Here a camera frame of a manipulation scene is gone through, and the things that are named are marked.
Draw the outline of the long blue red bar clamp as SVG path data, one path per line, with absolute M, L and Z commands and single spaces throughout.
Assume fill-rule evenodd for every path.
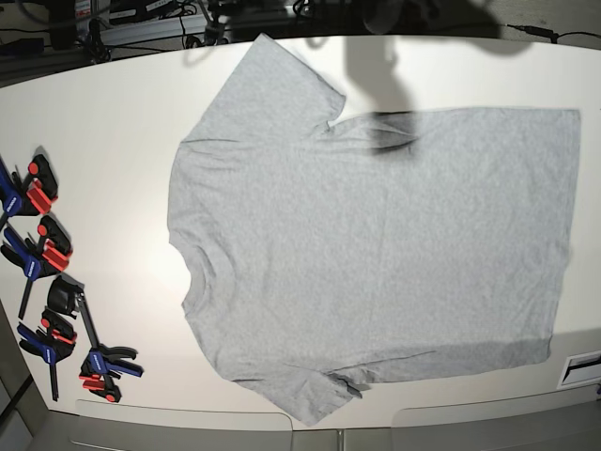
M 58 276 L 51 283 L 47 301 L 54 312 L 74 319 L 78 313 L 84 322 L 90 350 L 79 374 L 83 388 L 110 403 L 119 403 L 122 395 L 115 380 L 123 374 L 136 378 L 144 374 L 144 369 L 134 362 L 138 352 L 128 347 L 107 347 L 101 342 L 84 289 L 79 285 Z

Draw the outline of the white label sticker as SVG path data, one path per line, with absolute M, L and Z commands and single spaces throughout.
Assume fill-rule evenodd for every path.
M 570 356 L 566 359 L 558 388 L 572 388 L 600 381 L 600 351 Z

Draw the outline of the top blue red bar clamp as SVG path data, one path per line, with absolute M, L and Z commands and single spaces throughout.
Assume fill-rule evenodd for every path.
M 15 216 L 38 216 L 51 210 L 57 199 L 58 183 L 48 159 L 37 154 L 22 179 L 9 173 L 1 162 L 1 227 Z

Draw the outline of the grey T-shirt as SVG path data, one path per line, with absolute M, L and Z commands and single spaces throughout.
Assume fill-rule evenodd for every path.
M 178 146 L 169 240 L 216 373 L 313 426 L 368 384 L 546 361 L 579 112 L 345 103 L 260 36 Z

